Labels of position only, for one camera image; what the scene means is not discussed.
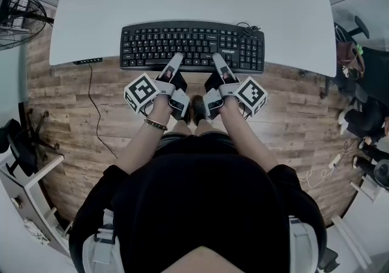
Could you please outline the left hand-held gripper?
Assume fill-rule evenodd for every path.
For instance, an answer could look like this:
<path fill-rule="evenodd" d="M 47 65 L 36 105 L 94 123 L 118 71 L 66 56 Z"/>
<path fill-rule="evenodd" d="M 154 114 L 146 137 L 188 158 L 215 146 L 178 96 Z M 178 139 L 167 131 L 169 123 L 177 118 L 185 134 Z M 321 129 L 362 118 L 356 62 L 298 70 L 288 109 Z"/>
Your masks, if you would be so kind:
<path fill-rule="evenodd" d="M 136 114 L 145 115 L 145 110 L 153 104 L 158 95 L 166 95 L 168 104 L 173 109 L 172 116 L 176 120 L 185 117 L 190 98 L 185 93 L 187 83 L 178 71 L 183 59 L 183 54 L 178 52 L 156 79 L 143 73 L 124 88 L 124 99 Z"/>

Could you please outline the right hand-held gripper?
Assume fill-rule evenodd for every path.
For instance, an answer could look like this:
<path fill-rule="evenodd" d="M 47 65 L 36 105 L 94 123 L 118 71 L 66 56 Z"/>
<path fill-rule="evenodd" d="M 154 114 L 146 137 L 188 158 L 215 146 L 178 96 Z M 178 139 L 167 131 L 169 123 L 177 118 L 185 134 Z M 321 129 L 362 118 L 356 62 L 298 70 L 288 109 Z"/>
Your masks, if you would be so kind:
<path fill-rule="evenodd" d="M 252 77 L 239 82 L 235 74 L 219 53 L 212 55 L 217 73 L 212 73 L 204 83 L 203 96 L 205 115 L 213 120 L 219 115 L 226 97 L 235 97 L 245 118 L 254 117 L 266 104 L 268 93 Z"/>

